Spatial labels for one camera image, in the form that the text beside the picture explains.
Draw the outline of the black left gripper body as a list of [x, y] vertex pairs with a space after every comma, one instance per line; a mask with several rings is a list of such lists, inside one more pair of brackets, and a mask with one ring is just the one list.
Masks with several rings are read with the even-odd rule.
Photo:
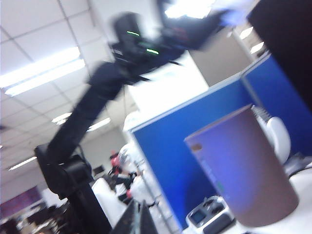
[[165, 10], [159, 10], [159, 16], [163, 27], [161, 28], [158, 43], [161, 47], [180, 49], [199, 49], [210, 37], [219, 32], [217, 29], [201, 29], [202, 19], [183, 15], [178, 18], [169, 18]]

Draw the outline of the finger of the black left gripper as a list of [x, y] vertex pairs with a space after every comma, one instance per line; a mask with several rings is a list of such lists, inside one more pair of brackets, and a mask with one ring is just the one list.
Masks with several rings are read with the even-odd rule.
[[223, 28], [228, 25], [226, 22], [226, 17], [229, 15], [230, 11], [214, 11], [210, 13], [207, 17], [201, 20], [201, 29], [217, 29]]

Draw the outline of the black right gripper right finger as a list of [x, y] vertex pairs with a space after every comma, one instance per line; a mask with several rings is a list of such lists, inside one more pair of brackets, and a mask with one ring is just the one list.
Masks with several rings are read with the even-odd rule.
[[149, 211], [145, 200], [140, 204], [139, 210], [139, 233], [140, 234], [158, 234], [155, 223]]

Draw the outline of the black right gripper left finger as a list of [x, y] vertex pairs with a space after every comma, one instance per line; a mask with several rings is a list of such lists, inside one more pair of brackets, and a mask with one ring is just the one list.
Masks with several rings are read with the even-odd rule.
[[111, 230], [111, 234], [133, 234], [135, 232], [136, 215], [137, 202], [132, 200], [115, 227]]

